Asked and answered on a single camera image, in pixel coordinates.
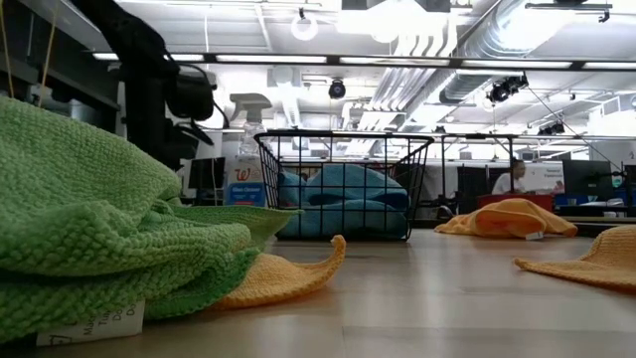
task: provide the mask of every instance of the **spotlight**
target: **spotlight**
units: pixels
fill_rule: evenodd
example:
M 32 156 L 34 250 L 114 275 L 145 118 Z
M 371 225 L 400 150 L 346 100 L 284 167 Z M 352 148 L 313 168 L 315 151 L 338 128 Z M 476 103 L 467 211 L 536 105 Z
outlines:
M 332 99 L 340 99 L 345 96 L 347 89 L 342 80 L 333 80 L 329 86 L 329 97 Z
M 523 89 L 529 85 L 526 75 L 519 77 L 508 77 L 503 81 L 493 83 L 493 88 L 490 93 L 486 95 L 492 103 L 501 103 L 513 94 L 519 93 L 520 89 Z
M 555 135 L 555 134 L 564 134 L 565 126 L 562 122 L 557 122 L 551 126 L 547 126 L 545 128 L 539 129 L 538 135 Z
M 554 134 L 564 134 L 565 133 L 565 127 L 563 126 L 563 123 L 559 122 L 559 123 L 553 125 L 553 133 Z

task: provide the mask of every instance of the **black pole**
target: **black pole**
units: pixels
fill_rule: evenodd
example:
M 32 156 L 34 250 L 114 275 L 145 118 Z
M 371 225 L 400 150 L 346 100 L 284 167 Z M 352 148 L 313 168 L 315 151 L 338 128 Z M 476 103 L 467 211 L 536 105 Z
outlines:
M 446 158 L 446 151 L 444 150 L 444 139 L 446 139 L 445 136 L 441 136 L 441 196 L 442 198 L 447 199 L 446 198 L 446 163 L 445 163 L 445 158 Z
M 513 169 L 514 169 L 514 165 L 515 165 L 515 155 L 513 154 L 513 138 L 512 137 L 508 137 L 508 144 L 509 144 L 509 153 L 510 154 L 510 192 L 512 194 L 515 193 L 515 177 L 513 175 Z

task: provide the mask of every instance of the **red object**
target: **red object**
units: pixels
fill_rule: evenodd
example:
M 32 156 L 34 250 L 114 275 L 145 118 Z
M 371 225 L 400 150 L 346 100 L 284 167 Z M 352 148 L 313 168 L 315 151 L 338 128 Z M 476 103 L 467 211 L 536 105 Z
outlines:
M 485 207 L 488 204 L 499 203 L 506 199 L 526 199 L 538 206 L 553 211 L 553 196 L 552 195 L 527 195 L 527 194 L 503 194 L 503 195 L 482 195 L 477 197 L 477 205 L 479 209 Z

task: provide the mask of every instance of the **towel tag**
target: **towel tag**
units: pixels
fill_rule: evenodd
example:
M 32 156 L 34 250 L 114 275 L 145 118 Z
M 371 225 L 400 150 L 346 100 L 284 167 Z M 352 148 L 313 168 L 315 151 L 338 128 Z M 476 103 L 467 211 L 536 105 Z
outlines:
M 144 303 L 140 301 L 93 316 L 86 322 L 38 333 L 36 344 L 39 347 L 56 346 L 139 334 L 143 326 Z
M 543 238 L 544 238 L 544 233 L 543 232 L 531 233 L 531 234 L 527 234 L 526 235 L 526 240 L 528 240 L 528 241 L 541 240 Z

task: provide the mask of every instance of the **black wire basket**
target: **black wire basket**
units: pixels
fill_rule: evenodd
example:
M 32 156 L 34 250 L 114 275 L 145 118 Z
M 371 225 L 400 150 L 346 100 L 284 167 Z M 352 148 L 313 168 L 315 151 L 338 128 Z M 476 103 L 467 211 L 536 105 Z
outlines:
M 299 211 L 278 239 L 409 239 L 432 137 L 292 129 L 254 139 L 268 207 Z M 370 149 L 354 158 L 354 146 Z

